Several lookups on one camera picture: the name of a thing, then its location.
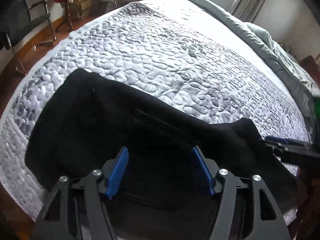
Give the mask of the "black pants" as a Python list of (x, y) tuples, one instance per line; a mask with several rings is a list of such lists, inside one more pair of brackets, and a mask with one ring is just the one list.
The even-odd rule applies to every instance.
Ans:
[[(277, 203), (295, 184), (251, 120), (208, 124), (81, 69), (42, 110), (25, 163), (49, 194), (61, 176), (85, 177), (126, 147), (129, 162), (117, 194), (103, 202), (116, 237), (209, 239), (221, 196), (205, 190), (195, 146), (243, 183), (260, 175)], [(252, 230), (251, 201), (248, 189), (237, 191), (229, 239), (245, 239)]]

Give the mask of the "green-grey duvet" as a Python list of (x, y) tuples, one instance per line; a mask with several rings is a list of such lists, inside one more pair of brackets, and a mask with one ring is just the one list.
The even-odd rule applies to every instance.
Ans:
[(264, 28), (242, 22), (210, 0), (188, 0), (227, 26), (263, 59), (282, 80), (301, 112), (319, 118), (319, 87), (312, 77), (272, 39)]

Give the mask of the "wooden headboard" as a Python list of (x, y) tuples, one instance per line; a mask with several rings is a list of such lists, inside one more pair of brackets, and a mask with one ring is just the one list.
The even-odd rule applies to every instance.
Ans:
[(307, 56), (299, 61), (299, 65), (317, 82), (320, 80), (319, 66), (313, 57)]

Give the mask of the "grey quilted bedspread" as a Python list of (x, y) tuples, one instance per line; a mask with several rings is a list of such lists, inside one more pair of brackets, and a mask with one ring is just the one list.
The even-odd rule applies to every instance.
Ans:
[(243, 40), (188, 0), (143, 0), (70, 33), (30, 70), (1, 117), (1, 184), (35, 219), (44, 188), (24, 162), (42, 109), (76, 69), (142, 90), (210, 124), (253, 120), (262, 136), (313, 141), (275, 72)]

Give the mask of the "black metal chair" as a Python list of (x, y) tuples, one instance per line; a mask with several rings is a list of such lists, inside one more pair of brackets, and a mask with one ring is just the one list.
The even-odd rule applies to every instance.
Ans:
[[(39, 5), (44, 6), (45, 13), (33, 20), (30, 11)], [(16, 0), (1, 17), (1, 48), (12, 52), (17, 62), (16, 70), (19, 74), (25, 75), (26, 71), (16, 55), (14, 46), (21, 42), (33, 29), (46, 21), (49, 23), (53, 39), (42, 41), (39, 44), (54, 44), (56, 35), (50, 20), (47, 0), (34, 3), (31, 7), (27, 6), (26, 0)]]

